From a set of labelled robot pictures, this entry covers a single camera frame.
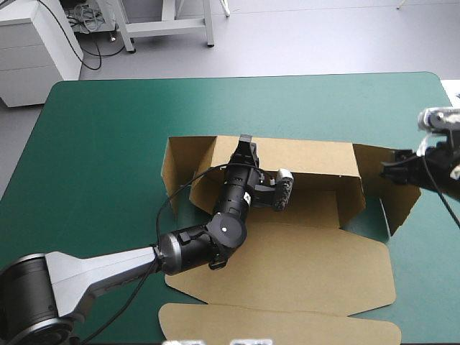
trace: robotic arm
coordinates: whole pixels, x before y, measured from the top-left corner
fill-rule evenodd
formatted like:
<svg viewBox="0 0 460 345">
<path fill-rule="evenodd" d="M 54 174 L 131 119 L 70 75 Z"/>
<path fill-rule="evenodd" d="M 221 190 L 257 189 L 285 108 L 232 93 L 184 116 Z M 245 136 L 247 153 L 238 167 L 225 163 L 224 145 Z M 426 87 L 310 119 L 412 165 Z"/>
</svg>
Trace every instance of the robotic arm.
<svg viewBox="0 0 460 345">
<path fill-rule="evenodd" d="M 174 275 L 208 264 L 212 270 L 246 239 L 250 206 L 282 211 L 293 176 L 280 169 L 270 180 L 259 169 L 256 144 L 242 135 L 225 169 L 225 182 L 207 224 L 164 234 L 160 243 L 88 259 L 61 252 L 31 254 L 0 271 L 0 340 L 7 345 L 58 345 L 84 322 L 93 301 L 149 273 Z"/>
<path fill-rule="evenodd" d="M 394 162 L 383 162 L 382 176 L 398 184 L 411 184 L 445 193 L 460 201 L 460 109 L 428 108 L 418 117 L 427 132 L 417 152 L 395 151 Z M 443 137 L 435 147 L 430 137 Z"/>
</svg>

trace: silver metal part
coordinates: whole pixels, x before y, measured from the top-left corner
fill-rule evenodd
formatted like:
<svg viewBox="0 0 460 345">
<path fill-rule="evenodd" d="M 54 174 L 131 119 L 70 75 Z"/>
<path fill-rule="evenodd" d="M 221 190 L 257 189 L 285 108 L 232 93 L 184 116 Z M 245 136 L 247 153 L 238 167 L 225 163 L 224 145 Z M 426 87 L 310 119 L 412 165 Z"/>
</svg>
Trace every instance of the silver metal part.
<svg viewBox="0 0 460 345">
<path fill-rule="evenodd" d="M 460 165 L 457 165 L 454 169 L 452 169 L 450 176 L 454 180 L 460 180 Z"/>
<path fill-rule="evenodd" d="M 147 247 L 89 259 L 51 252 L 45 259 L 58 315 L 84 322 L 96 297 L 145 274 L 156 256 Z"/>
<path fill-rule="evenodd" d="M 203 340 L 167 340 L 162 345 L 206 345 Z M 273 345 L 272 339 L 234 339 L 230 345 Z"/>
<path fill-rule="evenodd" d="M 20 262 L 24 262 L 24 261 L 31 260 L 31 259 L 37 259 L 39 257 L 44 257 L 44 256 L 45 256 L 45 253 L 34 253 L 34 254 L 24 255 L 23 257 L 20 257 L 19 259 L 14 260 L 11 264 L 9 264 L 8 266 L 5 266 L 2 270 L 0 270 L 0 275 L 2 275 L 3 272 L 5 272 L 10 267 L 17 265 Z"/>
<path fill-rule="evenodd" d="M 430 118 L 436 116 L 445 124 L 460 123 L 460 109 L 451 106 L 426 108 L 418 115 L 418 128 L 423 131 L 432 132 L 433 127 L 430 124 Z"/>
<path fill-rule="evenodd" d="M 167 340 L 162 345 L 206 345 L 203 340 Z"/>
<path fill-rule="evenodd" d="M 276 174 L 276 183 L 286 180 L 293 182 L 293 174 L 288 169 L 279 169 L 278 173 Z"/>
<path fill-rule="evenodd" d="M 230 345 L 273 345 L 272 339 L 234 339 Z"/>
<path fill-rule="evenodd" d="M 167 275 L 175 275 L 182 268 L 182 254 L 178 239 L 173 234 L 161 238 L 162 266 L 161 270 Z"/>
<path fill-rule="evenodd" d="M 19 343 L 24 337 L 28 336 L 29 334 L 39 331 L 41 328 L 49 327 L 52 325 L 62 325 L 63 323 L 67 323 L 71 328 L 73 327 L 73 324 L 70 320 L 65 320 L 61 318 L 51 318 L 50 320 L 45 320 L 39 323 L 36 323 L 33 326 L 30 326 L 29 328 L 26 328 L 25 330 L 19 332 L 12 340 L 9 341 L 8 345 L 15 345 Z"/>
</svg>

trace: gray floor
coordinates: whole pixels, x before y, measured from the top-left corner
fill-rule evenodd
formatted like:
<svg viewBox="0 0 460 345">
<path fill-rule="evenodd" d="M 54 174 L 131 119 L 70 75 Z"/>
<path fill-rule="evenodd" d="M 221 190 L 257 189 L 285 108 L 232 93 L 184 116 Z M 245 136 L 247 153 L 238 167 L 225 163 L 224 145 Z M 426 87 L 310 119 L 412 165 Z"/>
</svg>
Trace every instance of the gray floor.
<svg viewBox="0 0 460 345">
<path fill-rule="evenodd" d="M 137 53 L 106 58 L 81 79 L 193 78 L 427 70 L 460 79 L 459 0 L 229 0 L 225 18 L 212 1 L 216 46 L 204 34 L 137 39 Z M 124 0 L 133 22 L 158 19 L 158 0 Z M 202 12 L 188 0 L 184 17 Z M 121 44 L 98 37 L 104 52 Z M 92 49 L 91 41 L 81 39 Z M 95 65 L 97 59 L 86 59 Z M 40 112 L 0 103 L 0 197 Z"/>
</svg>

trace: brown cardboard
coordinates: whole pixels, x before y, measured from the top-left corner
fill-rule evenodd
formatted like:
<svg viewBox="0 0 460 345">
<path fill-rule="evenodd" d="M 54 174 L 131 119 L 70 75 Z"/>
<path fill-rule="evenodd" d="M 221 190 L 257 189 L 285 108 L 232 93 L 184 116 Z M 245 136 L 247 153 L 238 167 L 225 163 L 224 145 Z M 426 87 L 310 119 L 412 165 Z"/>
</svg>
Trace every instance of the brown cardboard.
<svg viewBox="0 0 460 345">
<path fill-rule="evenodd" d="M 395 301 L 387 247 L 337 228 L 252 223 L 225 269 L 166 283 L 214 305 L 347 316 Z"/>
<path fill-rule="evenodd" d="M 228 162 L 237 142 L 238 137 L 225 136 L 170 138 L 162 169 L 167 192 L 171 194 L 210 166 Z M 290 203 L 283 212 L 251 209 L 247 240 L 225 269 L 199 267 L 167 277 L 169 286 L 210 305 L 162 309 L 166 336 L 190 339 L 209 334 L 209 344 L 227 344 L 232 338 L 246 337 L 248 325 L 250 330 L 274 332 L 270 334 L 277 345 L 292 340 L 399 344 L 394 325 L 331 316 L 348 316 L 395 300 L 387 247 L 339 227 L 364 209 L 366 194 L 382 198 L 393 234 L 416 202 L 418 189 L 395 186 L 378 176 L 380 161 L 388 160 L 390 154 L 381 147 L 267 138 L 253 138 L 253 142 L 261 168 L 274 173 L 283 167 L 293 172 Z M 222 171 L 198 179 L 190 201 L 212 213 L 222 182 Z M 200 319 L 212 327 L 197 328 L 198 333 L 176 332 Z M 216 320 L 225 320 L 228 329 L 215 328 Z M 185 329 L 191 332 L 193 327 Z"/>
<path fill-rule="evenodd" d="M 391 162 L 390 149 L 362 144 L 354 144 L 356 161 L 359 166 L 366 194 L 382 199 L 388 228 L 393 235 L 410 213 L 410 209 L 420 196 L 420 189 L 413 185 L 396 185 L 380 177 L 381 162 Z"/>
<path fill-rule="evenodd" d="M 223 305 L 167 304 L 160 310 L 167 339 L 203 339 L 208 345 L 232 339 L 272 339 L 275 345 L 399 345 L 400 329 L 390 322 L 286 313 Z"/>
<path fill-rule="evenodd" d="M 300 190 L 335 191 L 341 225 L 364 209 L 364 196 L 352 144 L 272 138 L 253 138 L 252 141 L 257 143 L 262 169 L 276 172 L 283 167 L 293 173 L 294 189 L 298 191 L 294 193 L 300 194 Z M 210 166 L 227 163 L 237 144 L 238 137 L 217 136 L 201 157 L 197 173 Z M 202 177 L 193 184 L 190 200 L 197 207 L 212 213 L 222 181 L 222 172 L 216 171 Z M 265 218 L 279 217 L 268 208 L 260 212 Z M 308 217 L 301 213 L 298 215 L 299 218 L 292 221 L 298 221 L 299 224 L 309 222 Z"/>
</svg>

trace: white cabinet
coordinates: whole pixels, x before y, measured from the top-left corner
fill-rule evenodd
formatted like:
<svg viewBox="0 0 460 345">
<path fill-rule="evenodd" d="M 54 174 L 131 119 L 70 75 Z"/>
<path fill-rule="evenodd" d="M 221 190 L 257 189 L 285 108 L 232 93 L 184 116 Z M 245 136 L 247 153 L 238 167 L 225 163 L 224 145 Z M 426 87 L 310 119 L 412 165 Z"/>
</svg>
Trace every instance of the white cabinet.
<svg viewBox="0 0 460 345">
<path fill-rule="evenodd" d="M 80 58 L 83 52 L 58 0 L 43 0 Z M 76 81 L 81 62 L 58 23 L 36 0 L 0 9 L 0 98 L 7 106 L 43 104 L 58 81 Z"/>
</svg>

